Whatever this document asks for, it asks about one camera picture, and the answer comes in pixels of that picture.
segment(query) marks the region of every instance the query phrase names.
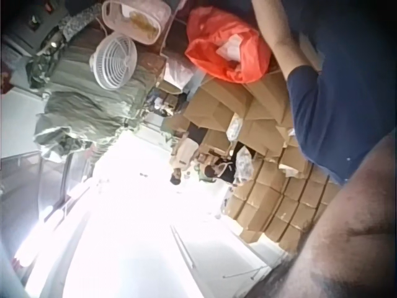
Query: skin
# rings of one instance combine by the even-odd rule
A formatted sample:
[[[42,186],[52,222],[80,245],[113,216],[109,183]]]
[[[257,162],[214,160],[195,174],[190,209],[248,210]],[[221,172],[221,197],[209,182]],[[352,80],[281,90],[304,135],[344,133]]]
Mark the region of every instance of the skin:
[[[284,77],[310,65],[290,35],[280,0],[252,4]],[[377,293],[393,288],[395,144],[393,132],[366,157],[315,225],[274,297],[384,297]]]
[[[172,172],[172,175],[175,178],[180,179],[182,177],[181,169],[174,169],[174,171]]]

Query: wall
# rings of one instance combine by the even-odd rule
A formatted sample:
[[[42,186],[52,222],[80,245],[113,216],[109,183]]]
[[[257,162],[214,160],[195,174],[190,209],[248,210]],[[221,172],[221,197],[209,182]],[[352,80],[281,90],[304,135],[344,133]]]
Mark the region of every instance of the wall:
[[[37,150],[33,134],[44,106],[39,97],[18,88],[1,96],[1,158]]]

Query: woman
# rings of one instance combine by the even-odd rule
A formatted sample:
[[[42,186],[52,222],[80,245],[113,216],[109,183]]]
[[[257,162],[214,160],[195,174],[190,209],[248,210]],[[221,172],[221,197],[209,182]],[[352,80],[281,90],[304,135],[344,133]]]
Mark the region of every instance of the woman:
[[[237,153],[242,149],[244,144],[238,142],[236,147],[234,148],[233,155],[230,160],[219,159],[213,166],[206,166],[204,169],[204,174],[208,178],[218,178],[224,180],[224,182],[233,184],[234,183],[234,175],[236,174],[236,159]],[[254,157],[255,151],[251,148],[248,148],[251,156]]]

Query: plastic bag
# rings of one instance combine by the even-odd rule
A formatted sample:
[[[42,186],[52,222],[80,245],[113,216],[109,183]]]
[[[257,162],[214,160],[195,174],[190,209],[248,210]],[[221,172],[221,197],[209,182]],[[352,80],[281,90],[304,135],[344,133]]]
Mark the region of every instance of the plastic bag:
[[[243,146],[237,152],[236,157],[236,173],[234,178],[238,184],[249,181],[254,174],[254,165],[252,164],[252,156],[247,147]]]
[[[164,80],[183,90],[195,70],[195,66],[186,57],[170,54],[167,58]]]
[[[238,17],[214,7],[200,7],[190,13],[187,36],[189,46],[185,54],[197,67],[216,78],[251,83],[263,77],[269,67],[271,50],[259,32]],[[239,39],[240,58],[235,61],[234,47]],[[225,44],[226,49],[219,53],[233,53],[232,60],[217,53]]]
[[[229,141],[233,142],[237,140],[241,127],[243,127],[243,119],[240,118],[239,115],[234,114],[230,121],[228,130],[226,131],[226,136],[228,137]]]

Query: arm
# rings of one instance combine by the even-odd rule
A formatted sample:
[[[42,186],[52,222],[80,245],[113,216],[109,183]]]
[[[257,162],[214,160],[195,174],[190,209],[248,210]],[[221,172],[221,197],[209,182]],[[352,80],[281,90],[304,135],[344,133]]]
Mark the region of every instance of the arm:
[[[194,152],[192,158],[190,159],[190,162],[192,162],[192,161],[194,161],[196,158],[198,158],[199,155],[200,155],[200,152],[199,152],[199,149],[197,149],[197,150]]]
[[[181,145],[182,145],[182,142],[184,141],[184,140],[186,140],[186,138],[187,138],[187,136],[189,135],[189,133],[188,132],[186,132],[186,133],[184,133],[184,135],[182,136],[182,138],[179,140],[179,142],[175,145],[175,147],[172,149],[172,152],[171,152],[171,156],[175,156],[176,155],[176,153],[178,152],[178,149],[181,147]]]
[[[281,0],[252,0],[263,38],[273,51],[284,78],[297,67],[310,65],[302,50],[292,39]]]

